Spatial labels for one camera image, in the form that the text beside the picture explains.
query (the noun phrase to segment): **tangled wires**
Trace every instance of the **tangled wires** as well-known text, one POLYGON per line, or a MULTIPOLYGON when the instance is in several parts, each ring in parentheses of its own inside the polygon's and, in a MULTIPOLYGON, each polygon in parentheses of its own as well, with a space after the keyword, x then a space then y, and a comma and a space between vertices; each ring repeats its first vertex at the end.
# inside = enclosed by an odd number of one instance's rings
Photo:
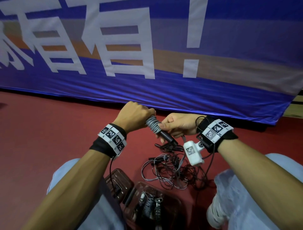
POLYGON ((204 172, 200 166, 195 167, 188 163, 187 159, 185 159, 186 154, 183 146, 178 145, 172 147, 169 144, 163 146, 155 144, 155 146, 161 150, 162 154, 149 158, 148 161, 143 164, 141 175, 144 180, 159 180, 160 185, 167 190, 171 190, 174 187, 184 190, 188 185, 192 185, 194 189, 199 191, 208 186, 209 180, 207 173, 213 161, 214 154, 210 154, 212 155, 212 159, 207 171, 204 172), (152 172, 156 176, 153 179, 147 179, 143 173, 149 164, 152 166, 152 172))

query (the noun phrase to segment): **sneaker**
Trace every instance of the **sneaker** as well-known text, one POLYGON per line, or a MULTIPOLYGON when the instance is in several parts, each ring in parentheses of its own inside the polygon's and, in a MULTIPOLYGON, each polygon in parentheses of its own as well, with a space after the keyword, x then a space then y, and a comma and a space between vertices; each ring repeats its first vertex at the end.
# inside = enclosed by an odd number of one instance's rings
POLYGON ((221 209, 217 194, 207 209, 206 218, 209 225, 215 229, 221 229, 223 224, 227 221, 227 216, 221 209))

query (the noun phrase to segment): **wristband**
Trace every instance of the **wristband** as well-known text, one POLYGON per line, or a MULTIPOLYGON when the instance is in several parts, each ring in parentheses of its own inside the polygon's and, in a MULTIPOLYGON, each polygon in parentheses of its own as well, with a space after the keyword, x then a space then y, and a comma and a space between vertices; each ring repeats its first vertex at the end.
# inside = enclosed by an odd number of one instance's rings
POLYGON ((233 133, 234 128, 220 119, 207 116, 198 125, 197 138, 203 143, 209 153, 218 152, 223 140, 234 140, 238 136, 233 133))
POLYGON ((98 133, 98 138, 89 149, 102 152, 110 158, 113 158, 119 156, 125 146, 125 130, 118 125, 110 123, 98 133))

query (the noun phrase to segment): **hand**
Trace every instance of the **hand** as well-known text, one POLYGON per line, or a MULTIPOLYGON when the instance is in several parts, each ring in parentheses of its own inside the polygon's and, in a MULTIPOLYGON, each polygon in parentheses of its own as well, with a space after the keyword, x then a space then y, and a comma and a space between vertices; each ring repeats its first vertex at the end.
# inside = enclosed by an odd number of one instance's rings
MULTIPOLYGON (((179 138, 183 135, 195 135, 197 133, 196 119, 201 116, 199 114, 187 113, 171 113, 159 124, 162 130, 168 131, 174 138, 179 138)), ((204 118, 198 119, 197 124, 200 124, 204 118)))
POLYGON ((146 120, 156 115, 154 109, 139 105, 137 102, 128 102, 119 112, 113 124, 120 126, 126 133, 145 128, 146 120))

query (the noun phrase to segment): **forearm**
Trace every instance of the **forearm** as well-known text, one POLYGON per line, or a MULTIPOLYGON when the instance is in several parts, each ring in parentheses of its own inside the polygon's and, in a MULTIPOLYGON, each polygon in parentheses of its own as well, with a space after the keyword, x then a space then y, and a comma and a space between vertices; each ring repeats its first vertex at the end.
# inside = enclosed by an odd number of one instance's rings
POLYGON ((93 200, 109 161, 109 156, 89 150, 50 191, 23 229, 74 229, 93 200))
POLYGON ((218 151, 280 229, 303 228, 303 183, 238 139, 224 140, 218 151))

